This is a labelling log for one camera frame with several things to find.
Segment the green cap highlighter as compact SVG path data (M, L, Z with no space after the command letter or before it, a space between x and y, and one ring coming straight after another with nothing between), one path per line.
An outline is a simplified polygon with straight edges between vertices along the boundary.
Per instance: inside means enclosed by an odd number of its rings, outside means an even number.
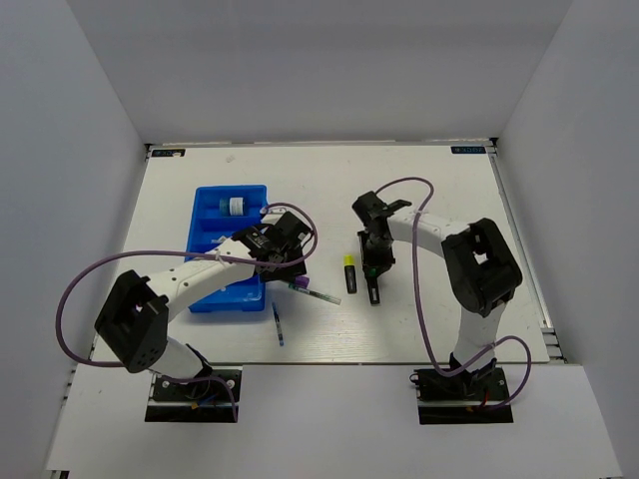
M376 266L367 266L364 269L368 298L371 305L380 304L378 278L381 274L382 271Z

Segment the purple cap black marker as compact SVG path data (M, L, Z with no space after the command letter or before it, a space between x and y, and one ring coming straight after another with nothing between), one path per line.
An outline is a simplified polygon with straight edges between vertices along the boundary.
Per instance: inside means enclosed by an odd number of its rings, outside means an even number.
M310 285L310 279L305 275L296 276L289 282L289 285L300 288L308 288Z

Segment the blue gel jar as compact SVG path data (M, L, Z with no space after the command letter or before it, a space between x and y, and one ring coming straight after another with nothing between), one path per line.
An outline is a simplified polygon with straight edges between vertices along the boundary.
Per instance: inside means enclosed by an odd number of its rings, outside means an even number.
M221 198L219 211L222 217L244 217L247 214L247 201L243 197Z

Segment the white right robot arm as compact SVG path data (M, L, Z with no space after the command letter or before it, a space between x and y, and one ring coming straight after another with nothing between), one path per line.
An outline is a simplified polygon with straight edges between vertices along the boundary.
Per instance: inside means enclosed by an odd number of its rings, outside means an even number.
M378 278L395 264L392 246L409 243L412 258L423 249L444 260L460 325L449 356L452 389L471 398L483 390L495 367L494 347L506 304L521 285L521 269L497 224L447 220L424 211L409 212L410 202L384 202L375 192L358 197L352 209L363 229L357 233L369 302L380 303Z

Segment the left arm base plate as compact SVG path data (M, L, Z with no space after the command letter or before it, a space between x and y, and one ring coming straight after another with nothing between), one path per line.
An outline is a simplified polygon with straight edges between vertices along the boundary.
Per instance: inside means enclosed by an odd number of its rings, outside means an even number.
M243 370L218 368L216 380L174 383L155 378L149 393L148 423L236 423L239 418Z

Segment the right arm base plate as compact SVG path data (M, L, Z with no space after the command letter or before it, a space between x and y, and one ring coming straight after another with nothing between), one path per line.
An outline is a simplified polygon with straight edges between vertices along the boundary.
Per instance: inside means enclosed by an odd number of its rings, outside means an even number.
M420 425L488 425L513 423L502 368L466 384L462 375L447 378L434 369L415 369L409 380L416 390Z

